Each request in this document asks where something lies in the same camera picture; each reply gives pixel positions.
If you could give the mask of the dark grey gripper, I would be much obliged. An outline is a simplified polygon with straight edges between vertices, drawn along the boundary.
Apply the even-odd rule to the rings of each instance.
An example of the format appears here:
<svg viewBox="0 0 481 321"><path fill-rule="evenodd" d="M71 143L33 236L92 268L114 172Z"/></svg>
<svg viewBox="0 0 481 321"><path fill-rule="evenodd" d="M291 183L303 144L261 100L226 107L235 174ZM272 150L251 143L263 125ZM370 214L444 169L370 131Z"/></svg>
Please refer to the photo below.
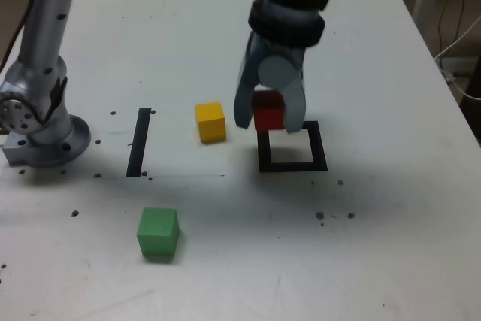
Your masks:
<svg viewBox="0 0 481 321"><path fill-rule="evenodd" d="M287 47L260 38L255 32L250 33L234 97L234 121L238 127L249 127L253 117L253 93L261 84L281 94L285 130L294 133L302 129L306 97L299 68L304 67L305 51L305 48Z"/></svg>

